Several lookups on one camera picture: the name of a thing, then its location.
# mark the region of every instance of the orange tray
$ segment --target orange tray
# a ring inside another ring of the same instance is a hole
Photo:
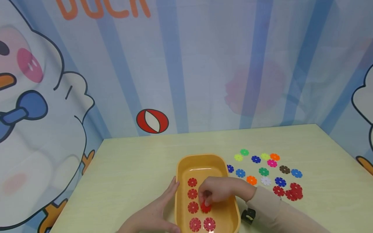
[[[180,186],[175,195],[175,223],[180,227],[181,232],[193,232],[189,227],[192,218],[198,218],[201,221],[201,228],[198,232],[209,232],[204,228],[206,218],[212,218],[215,221],[215,229],[211,233],[237,233],[241,219],[234,196],[228,200],[214,203],[209,213],[201,211],[201,204],[198,197],[190,199],[188,191],[199,186],[208,176],[227,177],[227,165],[222,158],[214,154],[189,155],[182,158],[176,170],[176,180],[180,181]],[[195,178],[197,185],[190,187],[188,180]],[[191,214],[188,205],[191,202],[198,204],[198,211]]]

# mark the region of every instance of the blue bow tie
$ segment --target blue bow tie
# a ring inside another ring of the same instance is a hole
[[[44,97],[37,91],[22,93],[17,100],[16,108],[7,113],[0,112],[0,142],[12,132],[21,120],[39,120],[47,115],[48,105]]]

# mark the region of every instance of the beige sleeve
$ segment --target beige sleeve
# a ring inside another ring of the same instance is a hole
[[[283,202],[279,196],[264,187],[258,186],[254,197],[246,204],[256,212],[254,221],[260,222],[274,232],[329,232],[312,218]]]

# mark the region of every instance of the printed backdrop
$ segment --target printed backdrop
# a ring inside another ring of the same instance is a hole
[[[104,138],[318,124],[373,174],[370,0],[0,0],[0,231]]]

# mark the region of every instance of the right hand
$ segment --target right hand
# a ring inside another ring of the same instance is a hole
[[[227,200],[232,195],[248,202],[253,198],[255,191],[256,187],[239,178],[209,176],[200,185],[198,197],[200,203],[205,201],[206,206]]]
[[[235,178],[231,177],[207,177],[198,189],[200,203],[205,201],[209,206],[214,202],[227,200],[234,195]]]

